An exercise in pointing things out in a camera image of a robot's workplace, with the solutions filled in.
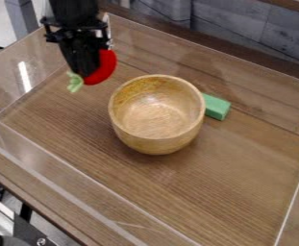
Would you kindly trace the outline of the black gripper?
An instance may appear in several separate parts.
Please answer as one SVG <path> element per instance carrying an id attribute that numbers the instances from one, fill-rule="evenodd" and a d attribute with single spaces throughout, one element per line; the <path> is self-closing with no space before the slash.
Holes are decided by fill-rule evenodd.
<path id="1" fill-rule="evenodd" d="M 82 77 L 90 75 L 100 65 L 100 48 L 112 48 L 112 30 L 110 20 L 106 15 L 97 19 L 92 26 L 64 27 L 53 17 L 42 17 L 40 19 L 45 28 L 44 37 L 46 42 L 57 43 L 62 57 L 76 74 Z M 92 37 L 94 40 L 88 40 L 81 48 L 81 43 L 72 38 Z"/>

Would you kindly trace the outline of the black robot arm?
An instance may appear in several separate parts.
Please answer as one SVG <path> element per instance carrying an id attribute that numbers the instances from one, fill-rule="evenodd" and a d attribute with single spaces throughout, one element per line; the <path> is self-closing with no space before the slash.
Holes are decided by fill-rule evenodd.
<path id="1" fill-rule="evenodd" d="M 98 17 L 97 0 L 44 0 L 40 23 L 46 42 L 56 43 L 72 72 L 89 77 L 110 50 L 109 17 Z"/>

